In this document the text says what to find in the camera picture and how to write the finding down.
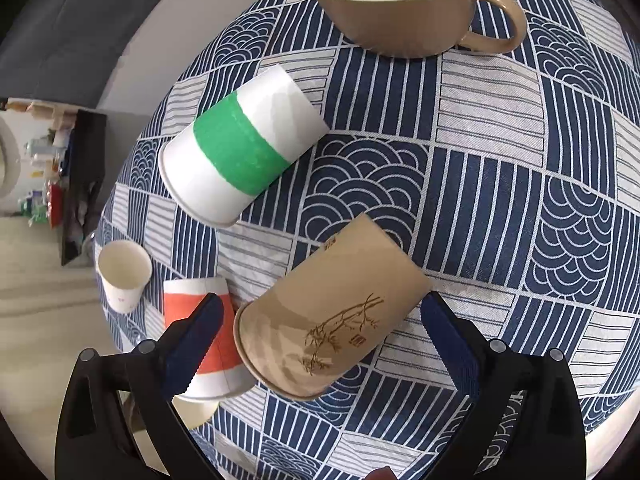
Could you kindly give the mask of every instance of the screw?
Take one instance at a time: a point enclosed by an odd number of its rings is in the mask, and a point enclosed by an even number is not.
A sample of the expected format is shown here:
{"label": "screw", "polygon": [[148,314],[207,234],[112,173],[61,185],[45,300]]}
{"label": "screw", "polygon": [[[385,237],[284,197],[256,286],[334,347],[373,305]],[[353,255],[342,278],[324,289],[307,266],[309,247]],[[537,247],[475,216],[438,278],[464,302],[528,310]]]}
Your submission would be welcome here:
{"label": "screw", "polygon": [[507,345],[505,345],[504,342],[501,341],[500,339],[493,339],[489,343],[489,348],[494,352],[496,352],[497,354],[501,354],[507,349]]}
{"label": "screw", "polygon": [[85,363],[95,357],[95,350],[93,348],[85,348],[80,352],[80,360]]}
{"label": "screw", "polygon": [[138,352],[141,354],[150,354],[156,349],[156,342],[152,339],[145,339],[138,345]]}
{"label": "screw", "polygon": [[551,357],[554,361],[562,361],[562,359],[564,359],[564,354],[557,348],[552,348],[551,350],[549,350],[549,357]]}

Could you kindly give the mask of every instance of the brown ceramic mug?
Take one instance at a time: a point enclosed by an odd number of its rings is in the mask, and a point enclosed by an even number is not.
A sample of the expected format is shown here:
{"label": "brown ceramic mug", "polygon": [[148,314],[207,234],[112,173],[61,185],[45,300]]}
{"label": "brown ceramic mug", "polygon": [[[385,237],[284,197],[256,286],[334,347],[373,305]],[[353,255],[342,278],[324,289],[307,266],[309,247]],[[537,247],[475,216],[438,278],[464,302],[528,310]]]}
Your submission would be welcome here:
{"label": "brown ceramic mug", "polygon": [[527,19],[514,0],[487,0],[513,24],[508,40],[469,31],[477,0],[318,0],[351,41],[377,54],[425,57],[458,44],[472,50],[509,52],[522,43]]}
{"label": "brown ceramic mug", "polygon": [[376,347],[431,290],[367,215],[238,310],[234,337],[252,374],[311,400]]}

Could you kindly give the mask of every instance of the tablecloth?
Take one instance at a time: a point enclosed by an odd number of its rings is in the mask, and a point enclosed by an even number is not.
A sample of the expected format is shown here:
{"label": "tablecloth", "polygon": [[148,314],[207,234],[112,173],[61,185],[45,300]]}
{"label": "tablecloth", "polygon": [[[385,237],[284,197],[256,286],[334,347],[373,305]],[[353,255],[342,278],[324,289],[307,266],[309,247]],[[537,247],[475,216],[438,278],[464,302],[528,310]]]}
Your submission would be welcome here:
{"label": "tablecloth", "polygon": [[[518,352],[561,349],[587,432],[640,384],[640,50],[595,0],[517,0],[514,52],[389,59],[352,44],[315,0],[258,0],[160,103],[97,233],[143,245],[154,273],[116,314],[127,351],[164,327],[162,281],[225,276],[260,296],[366,211],[452,309]],[[506,37],[478,3],[472,30]],[[158,149],[243,82],[281,64],[331,127],[229,229],[199,224],[162,184]],[[495,463],[518,396],[481,468]],[[317,400],[261,384],[193,432],[229,478],[417,479],[470,407],[411,313]]]}

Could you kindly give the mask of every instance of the mug handle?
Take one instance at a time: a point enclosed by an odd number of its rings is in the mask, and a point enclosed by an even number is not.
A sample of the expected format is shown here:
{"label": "mug handle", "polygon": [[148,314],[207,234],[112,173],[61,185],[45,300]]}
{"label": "mug handle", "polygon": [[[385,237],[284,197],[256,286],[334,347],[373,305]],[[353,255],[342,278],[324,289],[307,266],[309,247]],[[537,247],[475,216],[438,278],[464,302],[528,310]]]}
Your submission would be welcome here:
{"label": "mug handle", "polygon": [[466,46],[471,50],[479,50],[490,54],[503,54],[516,49],[527,35],[527,17],[515,0],[486,0],[500,7],[513,23],[515,33],[508,40],[489,38],[482,34],[468,31],[458,42],[460,46]]}

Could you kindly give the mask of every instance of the green band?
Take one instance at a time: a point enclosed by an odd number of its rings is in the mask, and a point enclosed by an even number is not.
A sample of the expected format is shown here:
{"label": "green band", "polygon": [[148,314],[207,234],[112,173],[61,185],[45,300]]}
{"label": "green band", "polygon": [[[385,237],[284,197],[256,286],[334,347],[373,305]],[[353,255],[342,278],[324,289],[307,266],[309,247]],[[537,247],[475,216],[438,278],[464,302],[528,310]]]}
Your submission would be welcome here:
{"label": "green band", "polygon": [[236,92],[197,118],[193,132],[218,173],[247,195],[263,192],[290,165],[251,124]]}

